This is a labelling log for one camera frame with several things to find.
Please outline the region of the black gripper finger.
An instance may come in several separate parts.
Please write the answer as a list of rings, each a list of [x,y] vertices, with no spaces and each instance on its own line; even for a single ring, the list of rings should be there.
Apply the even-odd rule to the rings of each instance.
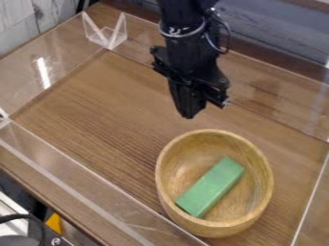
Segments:
[[[189,88],[185,85],[179,84],[173,80],[168,80],[168,88],[175,103],[175,107],[180,116],[185,119],[191,118],[189,107]]]
[[[188,117],[192,118],[205,108],[207,98],[201,90],[189,92]]]

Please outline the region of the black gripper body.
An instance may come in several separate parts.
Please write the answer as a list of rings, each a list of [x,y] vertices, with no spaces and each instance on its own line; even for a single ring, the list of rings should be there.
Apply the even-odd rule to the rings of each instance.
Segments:
[[[217,47],[219,31],[205,30],[184,37],[165,36],[164,46],[152,46],[152,69],[168,80],[192,90],[201,90],[207,103],[220,109],[225,106],[229,82],[216,66],[216,58],[224,54]]]

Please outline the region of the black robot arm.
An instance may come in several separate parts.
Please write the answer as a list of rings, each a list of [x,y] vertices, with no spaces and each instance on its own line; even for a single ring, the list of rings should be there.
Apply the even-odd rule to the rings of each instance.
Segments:
[[[152,69],[168,81],[180,116],[193,118],[208,103],[225,106],[229,81],[216,59],[229,50],[231,29],[215,9],[217,0],[156,0],[161,46],[149,48]]]

